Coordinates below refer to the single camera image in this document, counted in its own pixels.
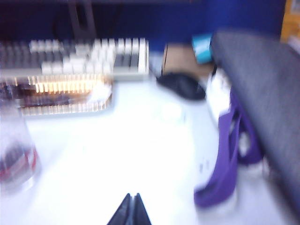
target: black computer mouse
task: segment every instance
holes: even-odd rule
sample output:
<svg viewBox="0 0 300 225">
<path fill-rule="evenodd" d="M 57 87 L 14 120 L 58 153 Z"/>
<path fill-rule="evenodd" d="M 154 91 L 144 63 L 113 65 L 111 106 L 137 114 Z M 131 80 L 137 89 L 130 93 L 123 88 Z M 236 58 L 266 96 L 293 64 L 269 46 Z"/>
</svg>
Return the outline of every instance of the black computer mouse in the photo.
<svg viewBox="0 0 300 225">
<path fill-rule="evenodd" d="M 205 98 L 203 87 L 187 73 L 168 73 L 158 77 L 157 83 L 173 90 L 185 99 L 202 100 Z"/>
</svg>

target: gray bag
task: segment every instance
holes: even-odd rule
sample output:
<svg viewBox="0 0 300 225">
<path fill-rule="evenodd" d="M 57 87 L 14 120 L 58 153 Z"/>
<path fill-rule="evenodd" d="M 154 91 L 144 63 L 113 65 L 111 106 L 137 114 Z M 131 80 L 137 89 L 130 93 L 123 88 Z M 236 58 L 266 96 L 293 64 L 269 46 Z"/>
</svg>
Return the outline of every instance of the gray bag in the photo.
<svg viewBox="0 0 300 225">
<path fill-rule="evenodd" d="M 211 50 L 300 215 L 300 55 L 275 38 L 226 30 Z"/>
</svg>

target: clear plastic cup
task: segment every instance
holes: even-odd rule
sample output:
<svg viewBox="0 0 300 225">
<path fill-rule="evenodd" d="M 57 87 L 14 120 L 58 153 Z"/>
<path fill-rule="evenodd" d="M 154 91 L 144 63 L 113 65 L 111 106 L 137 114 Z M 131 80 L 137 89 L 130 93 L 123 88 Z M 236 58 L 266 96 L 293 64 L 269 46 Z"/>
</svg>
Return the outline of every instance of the clear plastic cup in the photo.
<svg viewBox="0 0 300 225">
<path fill-rule="evenodd" d="M 25 121 L 12 102 L 0 102 L 0 190 L 31 187 L 40 166 Z"/>
</svg>

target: purple lanyard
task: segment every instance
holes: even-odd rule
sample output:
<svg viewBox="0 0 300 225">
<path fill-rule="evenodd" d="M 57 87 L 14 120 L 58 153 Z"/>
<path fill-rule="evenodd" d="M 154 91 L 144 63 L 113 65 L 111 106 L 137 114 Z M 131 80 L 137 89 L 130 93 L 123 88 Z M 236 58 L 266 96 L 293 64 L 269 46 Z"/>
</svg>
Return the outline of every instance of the purple lanyard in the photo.
<svg viewBox="0 0 300 225">
<path fill-rule="evenodd" d="M 207 185 L 194 191 L 195 204 L 209 207 L 226 200 L 234 191 L 238 162 L 249 165 L 263 158 L 254 128 L 233 90 L 230 92 L 230 112 L 219 118 L 219 148 L 215 170 Z M 234 128 L 230 133 L 232 122 Z M 239 138 L 246 131 L 251 145 L 246 155 L 239 154 Z"/>
</svg>

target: white desk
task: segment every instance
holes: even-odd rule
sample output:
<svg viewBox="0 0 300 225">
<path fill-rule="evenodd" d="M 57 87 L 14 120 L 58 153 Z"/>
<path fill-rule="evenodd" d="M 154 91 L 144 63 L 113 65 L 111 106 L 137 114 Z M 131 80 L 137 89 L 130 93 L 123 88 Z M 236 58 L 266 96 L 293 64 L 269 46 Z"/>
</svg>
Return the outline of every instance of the white desk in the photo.
<svg viewBox="0 0 300 225">
<path fill-rule="evenodd" d="M 194 185 L 208 179 L 218 150 L 205 101 L 153 80 L 117 83 L 113 101 L 102 113 L 26 119 L 43 170 L 33 188 L 1 196 L 1 225 L 105 225 L 128 192 L 141 194 L 153 225 L 296 224 L 275 187 L 245 170 L 233 211 L 195 209 Z M 166 119 L 170 104 L 185 119 Z"/>
</svg>

